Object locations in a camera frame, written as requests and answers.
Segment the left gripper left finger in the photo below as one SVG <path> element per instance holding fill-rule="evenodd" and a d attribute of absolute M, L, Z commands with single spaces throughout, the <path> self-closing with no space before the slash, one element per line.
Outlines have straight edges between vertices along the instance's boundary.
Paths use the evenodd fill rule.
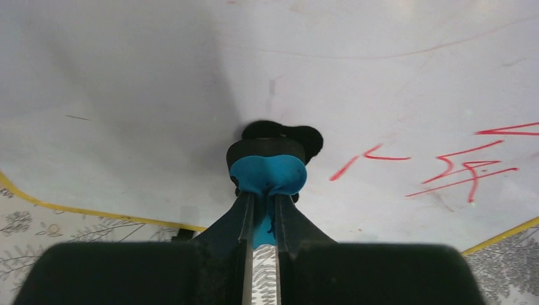
<path fill-rule="evenodd" d="M 233 206 L 189 241 L 198 255 L 196 304 L 250 304 L 255 195 L 240 193 Z"/>

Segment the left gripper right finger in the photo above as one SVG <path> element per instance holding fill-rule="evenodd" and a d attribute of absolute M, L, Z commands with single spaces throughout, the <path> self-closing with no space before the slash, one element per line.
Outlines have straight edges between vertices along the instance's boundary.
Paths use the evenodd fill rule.
<path fill-rule="evenodd" d="M 326 235 L 307 218 L 284 194 L 274 196 L 276 241 L 277 303 L 291 304 L 294 297 L 294 261 L 303 243 L 334 244 L 336 241 Z"/>

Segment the blue black whiteboard eraser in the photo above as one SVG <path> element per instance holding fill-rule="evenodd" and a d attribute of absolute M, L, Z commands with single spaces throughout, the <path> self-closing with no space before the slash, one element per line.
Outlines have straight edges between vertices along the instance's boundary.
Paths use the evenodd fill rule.
<path fill-rule="evenodd" d="M 235 194 L 258 195 L 266 205 L 254 231 L 254 248 L 275 245 L 276 194 L 296 203 L 308 174 L 306 166 L 323 148 L 322 134 L 312 126 L 285 126 L 275 121 L 249 123 L 229 147 L 226 163 Z"/>

